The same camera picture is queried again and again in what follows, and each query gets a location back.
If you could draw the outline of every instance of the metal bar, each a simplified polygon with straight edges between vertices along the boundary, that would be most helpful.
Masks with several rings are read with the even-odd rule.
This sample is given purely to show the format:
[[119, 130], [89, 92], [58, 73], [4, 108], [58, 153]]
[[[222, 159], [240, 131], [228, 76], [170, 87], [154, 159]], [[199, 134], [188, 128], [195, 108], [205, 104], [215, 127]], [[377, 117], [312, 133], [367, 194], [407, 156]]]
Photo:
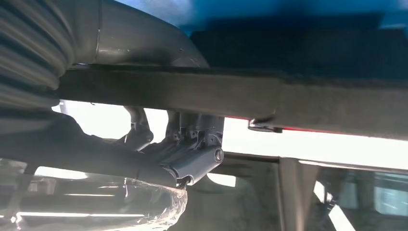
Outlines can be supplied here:
[[224, 156], [227, 159], [239, 159], [239, 160], [247, 160], [247, 161], [279, 163], [278, 156], [252, 155], [252, 154], [232, 153], [232, 152], [224, 152]]
[[279, 128], [408, 139], [408, 82], [402, 80], [85, 65], [61, 77], [58, 94], [67, 100], [270, 118]]
[[355, 169], [355, 170], [385, 172], [385, 173], [404, 174], [404, 175], [408, 174], [408, 170], [406, 169], [350, 165], [350, 164], [341, 164], [341, 163], [332, 163], [332, 162], [323, 162], [323, 161], [309, 161], [309, 160], [299, 160], [299, 162], [304, 165], [315, 165], [315, 166], [321, 166], [321, 167], [348, 168], [348, 169]]

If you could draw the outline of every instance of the blue surface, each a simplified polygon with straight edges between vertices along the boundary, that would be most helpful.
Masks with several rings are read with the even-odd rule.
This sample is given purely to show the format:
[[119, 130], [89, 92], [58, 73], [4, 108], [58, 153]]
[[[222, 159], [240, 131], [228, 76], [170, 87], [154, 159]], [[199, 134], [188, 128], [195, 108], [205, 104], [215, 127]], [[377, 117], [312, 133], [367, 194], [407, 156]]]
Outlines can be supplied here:
[[182, 30], [245, 26], [405, 27], [408, 0], [119, 0]]

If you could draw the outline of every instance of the plastic wrap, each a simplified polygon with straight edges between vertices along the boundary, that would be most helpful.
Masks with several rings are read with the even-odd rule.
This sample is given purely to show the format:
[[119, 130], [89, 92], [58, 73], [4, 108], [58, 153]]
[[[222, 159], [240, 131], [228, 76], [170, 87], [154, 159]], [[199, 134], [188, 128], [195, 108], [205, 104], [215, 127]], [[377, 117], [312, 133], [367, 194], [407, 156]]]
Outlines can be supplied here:
[[187, 204], [185, 190], [135, 179], [46, 167], [18, 174], [0, 178], [13, 186], [7, 198], [0, 192], [2, 231], [166, 230]]

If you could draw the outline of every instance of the bolt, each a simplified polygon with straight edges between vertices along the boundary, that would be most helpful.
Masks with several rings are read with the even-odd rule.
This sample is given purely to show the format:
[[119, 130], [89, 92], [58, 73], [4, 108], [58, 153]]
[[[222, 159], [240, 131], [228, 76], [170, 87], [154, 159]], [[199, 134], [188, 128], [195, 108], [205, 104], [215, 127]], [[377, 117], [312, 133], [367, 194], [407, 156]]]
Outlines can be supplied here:
[[221, 163], [222, 160], [224, 159], [224, 152], [221, 149], [217, 149], [214, 154], [214, 158], [217, 163]]

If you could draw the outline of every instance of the glass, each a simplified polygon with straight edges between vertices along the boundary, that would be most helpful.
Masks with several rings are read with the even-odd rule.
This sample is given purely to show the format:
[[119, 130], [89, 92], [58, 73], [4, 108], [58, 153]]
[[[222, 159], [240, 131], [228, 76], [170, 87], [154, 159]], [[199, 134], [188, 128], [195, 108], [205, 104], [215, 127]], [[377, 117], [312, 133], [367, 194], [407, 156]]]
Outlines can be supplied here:
[[322, 167], [307, 230], [402, 231], [407, 216], [408, 175]]
[[169, 231], [277, 231], [277, 164], [227, 158], [187, 188], [189, 202]]

